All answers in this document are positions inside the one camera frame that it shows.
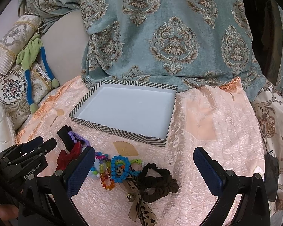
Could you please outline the person's left hand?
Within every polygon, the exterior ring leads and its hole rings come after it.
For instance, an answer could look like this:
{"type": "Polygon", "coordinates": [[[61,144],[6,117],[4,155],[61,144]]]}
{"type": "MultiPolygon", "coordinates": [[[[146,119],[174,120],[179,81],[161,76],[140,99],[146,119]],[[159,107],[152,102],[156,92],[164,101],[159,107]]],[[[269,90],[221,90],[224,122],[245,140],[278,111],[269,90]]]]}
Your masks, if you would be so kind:
{"type": "Polygon", "coordinates": [[[19,209],[14,205],[0,205],[0,218],[2,221],[16,219],[19,209]]]}

